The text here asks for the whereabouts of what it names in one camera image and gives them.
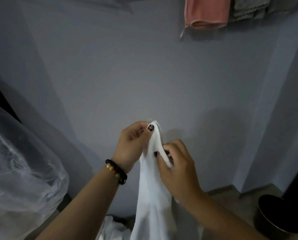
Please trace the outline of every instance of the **plastic bag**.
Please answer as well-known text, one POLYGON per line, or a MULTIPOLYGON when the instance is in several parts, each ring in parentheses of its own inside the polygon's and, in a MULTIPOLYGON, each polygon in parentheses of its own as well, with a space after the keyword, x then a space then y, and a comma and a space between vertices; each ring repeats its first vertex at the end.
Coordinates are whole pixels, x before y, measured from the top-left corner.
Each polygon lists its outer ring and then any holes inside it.
POLYGON ((68 184, 55 153, 0 108, 0 239, 24 239, 55 211, 68 184))

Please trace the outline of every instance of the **black bucket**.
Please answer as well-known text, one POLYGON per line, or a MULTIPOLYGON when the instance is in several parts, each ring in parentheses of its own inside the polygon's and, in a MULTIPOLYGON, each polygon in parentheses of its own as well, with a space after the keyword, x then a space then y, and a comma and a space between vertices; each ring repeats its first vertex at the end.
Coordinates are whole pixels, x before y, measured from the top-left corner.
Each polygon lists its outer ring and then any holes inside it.
POLYGON ((263 195, 259 198, 254 227, 270 240, 287 239, 298 234, 298 211, 282 198, 263 195))

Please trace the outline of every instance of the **white fabric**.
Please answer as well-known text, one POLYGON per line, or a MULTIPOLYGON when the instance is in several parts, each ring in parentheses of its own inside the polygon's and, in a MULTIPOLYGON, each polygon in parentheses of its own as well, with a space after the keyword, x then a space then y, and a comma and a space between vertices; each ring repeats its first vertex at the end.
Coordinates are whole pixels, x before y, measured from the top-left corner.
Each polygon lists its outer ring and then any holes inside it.
POLYGON ((140 181, 135 225, 131 240, 168 240, 176 232, 171 212, 171 194, 163 185, 154 152, 158 151, 169 167, 172 164, 162 147, 160 126, 154 121, 147 155, 140 157, 140 181))
POLYGON ((114 222, 112 216, 106 216, 96 240, 130 240, 131 231, 122 223, 114 222))

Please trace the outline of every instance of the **beaded bracelet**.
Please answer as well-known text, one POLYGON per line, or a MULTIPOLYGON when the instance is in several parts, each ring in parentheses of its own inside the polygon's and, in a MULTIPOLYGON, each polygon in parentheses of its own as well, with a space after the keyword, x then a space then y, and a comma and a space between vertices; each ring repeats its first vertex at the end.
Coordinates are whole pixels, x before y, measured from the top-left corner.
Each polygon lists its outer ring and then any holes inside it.
POLYGON ((127 174, 121 168, 119 168, 115 164, 115 162, 109 159, 107 159, 105 162, 107 164, 107 168, 109 168, 109 170, 112 171, 112 173, 116 176, 116 178, 119 179, 119 184, 121 185, 125 184, 128 178, 127 174))

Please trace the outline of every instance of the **fingernail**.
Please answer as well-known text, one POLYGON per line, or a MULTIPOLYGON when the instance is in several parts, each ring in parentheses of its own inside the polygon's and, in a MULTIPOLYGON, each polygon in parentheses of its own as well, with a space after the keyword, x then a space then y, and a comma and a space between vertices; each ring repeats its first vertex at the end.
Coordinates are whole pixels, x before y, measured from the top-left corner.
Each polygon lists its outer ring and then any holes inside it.
POLYGON ((148 126, 148 130, 153 131, 153 130, 154 130, 154 125, 152 125, 152 124, 149 125, 149 126, 148 126))

